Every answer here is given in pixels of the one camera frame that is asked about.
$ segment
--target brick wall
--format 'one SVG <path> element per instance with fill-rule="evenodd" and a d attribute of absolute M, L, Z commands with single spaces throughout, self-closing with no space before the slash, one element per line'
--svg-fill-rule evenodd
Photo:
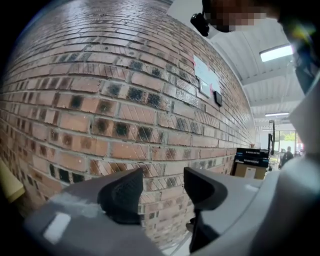
<path fill-rule="evenodd" d="M 0 153 L 26 187 L 24 203 L 35 209 L 69 184 L 142 167 L 142 224 L 165 246 L 193 214 L 183 168 L 229 174 L 235 148 L 253 142 L 234 74 L 168 8 L 73 1 L 18 42 L 2 80 Z M 193 54 L 219 77 L 223 107 L 199 93 Z"/>

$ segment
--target cardboard box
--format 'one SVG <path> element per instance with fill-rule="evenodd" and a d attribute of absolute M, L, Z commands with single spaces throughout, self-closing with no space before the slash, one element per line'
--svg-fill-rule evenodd
<path fill-rule="evenodd" d="M 266 167 L 236 162 L 234 164 L 236 165 L 234 176 L 258 180 L 263 180 L 265 178 Z"/>

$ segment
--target yellow object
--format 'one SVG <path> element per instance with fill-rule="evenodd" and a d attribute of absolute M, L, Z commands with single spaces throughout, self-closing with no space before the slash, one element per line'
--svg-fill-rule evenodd
<path fill-rule="evenodd" d="M 25 192 L 24 185 L 13 175 L 1 158 L 0 185 L 2 187 L 4 196 L 9 203 L 12 203 Z"/>

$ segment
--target white label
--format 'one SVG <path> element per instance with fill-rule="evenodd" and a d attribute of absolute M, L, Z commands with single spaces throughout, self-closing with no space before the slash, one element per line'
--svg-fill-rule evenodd
<path fill-rule="evenodd" d="M 70 215 L 58 212 L 53 221 L 51 221 L 49 226 L 44 231 L 44 238 L 47 239 L 51 244 L 55 245 L 60 241 L 70 221 Z"/>
<path fill-rule="evenodd" d="M 256 168 L 247 167 L 245 170 L 245 178 L 254 179 L 256 175 Z"/>
<path fill-rule="evenodd" d="M 200 80 L 200 92 L 208 98 L 211 98 L 210 86 L 202 80 Z"/>
<path fill-rule="evenodd" d="M 259 152 L 254 152 L 254 151 L 246 151 L 247 154 L 256 154 L 259 155 Z"/>

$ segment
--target person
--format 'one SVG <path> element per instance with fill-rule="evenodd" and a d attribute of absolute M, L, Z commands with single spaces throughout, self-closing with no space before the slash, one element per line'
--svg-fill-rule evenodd
<path fill-rule="evenodd" d="M 276 19 L 293 50 L 295 73 L 304 94 L 320 69 L 320 19 L 315 2 L 289 0 L 202 0 L 206 20 L 221 32 L 252 25 L 262 18 Z"/>
<path fill-rule="evenodd" d="M 294 155 L 291 153 L 291 147 L 288 146 L 286 153 L 284 153 L 282 160 L 280 162 L 279 169 L 281 169 L 285 165 L 285 163 L 292 158 L 294 158 Z"/>

